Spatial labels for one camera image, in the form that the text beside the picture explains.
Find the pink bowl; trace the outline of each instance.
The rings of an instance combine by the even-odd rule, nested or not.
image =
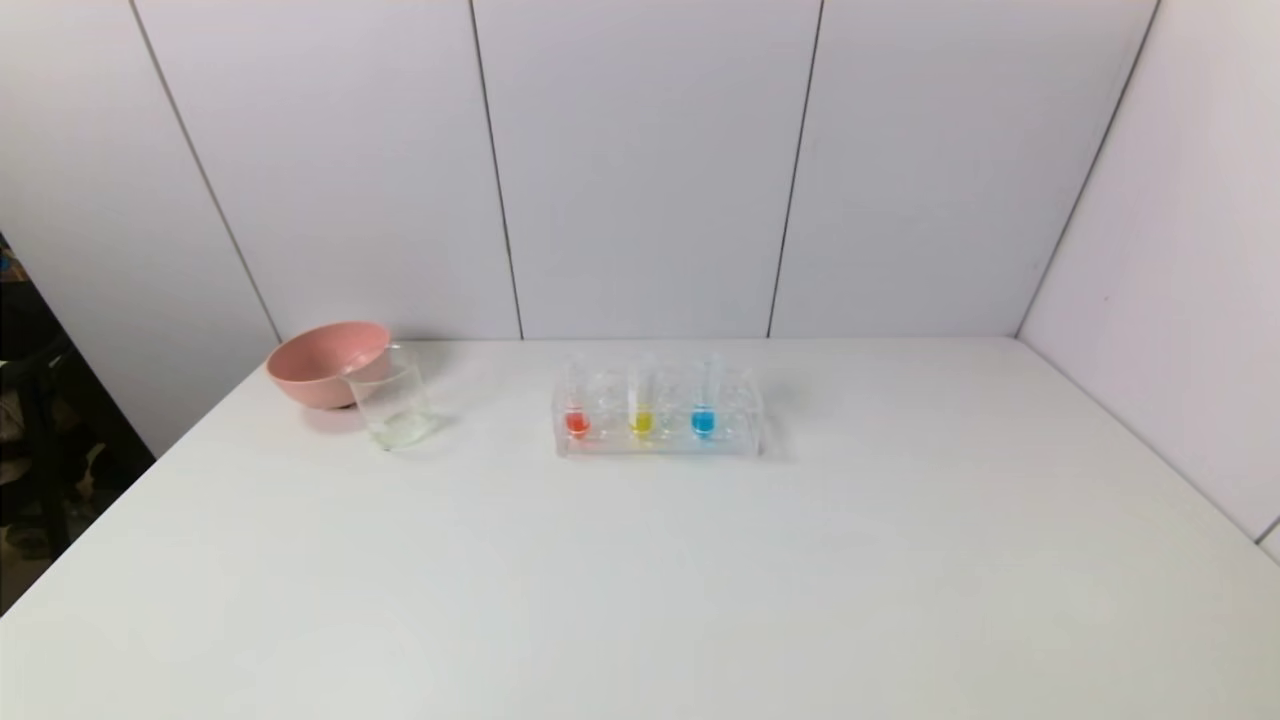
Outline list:
[[[266,372],[284,395],[307,407],[343,407],[356,401],[342,379],[352,359],[376,357],[392,333],[378,323],[334,323],[276,347]]]

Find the clear acrylic rack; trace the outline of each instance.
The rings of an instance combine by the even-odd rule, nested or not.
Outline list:
[[[571,360],[552,396],[559,455],[759,455],[764,404],[749,370]]]

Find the blue liquid in test tube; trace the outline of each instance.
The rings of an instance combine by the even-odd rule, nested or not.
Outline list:
[[[719,400],[723,363],[718,355],[704,360],[698,368],[698,384],[694,387],[694,411],[690,421],[694,434],[708,438],[716,430],[716,405]]]

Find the wall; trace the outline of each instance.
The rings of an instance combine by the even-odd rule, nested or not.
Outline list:
[[[280,334],[516,338],[467,0],[138,0]]]
[[[1020,333],[1249,537],[1280,515],[1280,3],[1165,0]]]
[[[1280,532],[1271,530],[1271,533],[1267,537],[1262,538],[1262,542],[1258,543],[1258,547],[1261,547],[1263,552],[1270,555],[1272,560],[1280,562]]]
[[[1011,336],[1155,0],[833,0],[773,337]]]
[[[0,227],[156,455],[275,346],[128,3],[0,3]]]
[[[818,0],[484,0],[525,337],[764,337]]]
[[[1009,333],[1151,4],[15,0],[0,224],[157,451],[271,320]]]

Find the table surface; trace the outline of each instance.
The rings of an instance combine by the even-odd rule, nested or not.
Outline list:
[[[556,456],[570,351],[760,457]],[[421,345],[383,452],[259,369],[0,619],[0,716],[1280,717],[1280,568],[1010,340]]]

